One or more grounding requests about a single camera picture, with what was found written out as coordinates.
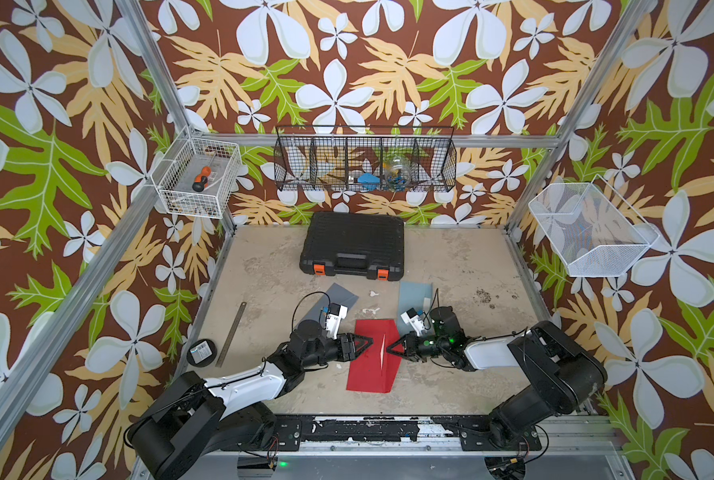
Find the red envelope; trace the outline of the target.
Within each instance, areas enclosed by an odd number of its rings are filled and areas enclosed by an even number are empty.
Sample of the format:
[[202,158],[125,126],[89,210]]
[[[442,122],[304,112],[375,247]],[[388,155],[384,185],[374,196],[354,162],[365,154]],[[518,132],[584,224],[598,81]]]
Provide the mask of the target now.
[[387,347],[399,339],[394,320],[361,319],[355,324],[355,333],[370,338],[373,344],[352,361],[346,384],[347,391],[362,393],[389,393],[399,371],[401,359],[386,352]]

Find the grey envelope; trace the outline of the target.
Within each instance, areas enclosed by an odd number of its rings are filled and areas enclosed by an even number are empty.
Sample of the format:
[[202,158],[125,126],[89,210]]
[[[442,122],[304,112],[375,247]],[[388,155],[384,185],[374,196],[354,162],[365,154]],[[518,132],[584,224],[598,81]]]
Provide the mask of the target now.
[[359,296],[339,283],[333,283],[325,290],[326,294],[315,294],[307,298],[303,305],[306,307],[301,320],[321,320],[325,322],[325,313],[321,312],[330,303],[344,305],[351,309],[357,303]]

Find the light blue envelope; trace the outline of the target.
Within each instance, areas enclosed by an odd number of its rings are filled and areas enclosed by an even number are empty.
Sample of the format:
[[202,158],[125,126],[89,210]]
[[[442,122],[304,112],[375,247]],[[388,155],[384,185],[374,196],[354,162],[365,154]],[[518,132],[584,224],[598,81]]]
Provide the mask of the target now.
[[411,308],[416,311],[421,311],[424,306],[424,300],[431,300],[433,294],[433,286],[429,283],[417,283],[405,280],[400,282],[396,317],[396,326],[400,336],[412,331],[412,328],[402,320],[401,315]]

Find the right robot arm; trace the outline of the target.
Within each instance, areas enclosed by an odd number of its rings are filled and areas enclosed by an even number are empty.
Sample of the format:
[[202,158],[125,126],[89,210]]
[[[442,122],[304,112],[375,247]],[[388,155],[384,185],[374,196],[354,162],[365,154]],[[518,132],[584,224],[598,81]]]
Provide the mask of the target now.
[[578,409],[608,380],[602,363],[550,321],[496,337],[465,334],[450,306],[422,318],[402,315],[411,331],[385,348],[410,362],[442,358],[464,372],[518,367],[529,385],[488,415],[486,438],[496,448],[512,445],[543,420]]

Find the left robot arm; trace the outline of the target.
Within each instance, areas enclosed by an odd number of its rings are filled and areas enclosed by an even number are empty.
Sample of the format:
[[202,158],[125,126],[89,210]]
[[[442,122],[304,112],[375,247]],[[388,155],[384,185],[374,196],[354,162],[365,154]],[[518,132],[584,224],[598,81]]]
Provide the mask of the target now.
[[320,323],[304,320],[254,369],[220,378],[180,375],[124,440],[155,479],[178,479],[216,450],[268,449],[277,419],[265,402],[291,392],[308,372],[354,361],[372,345],[354,333],[331,338]]

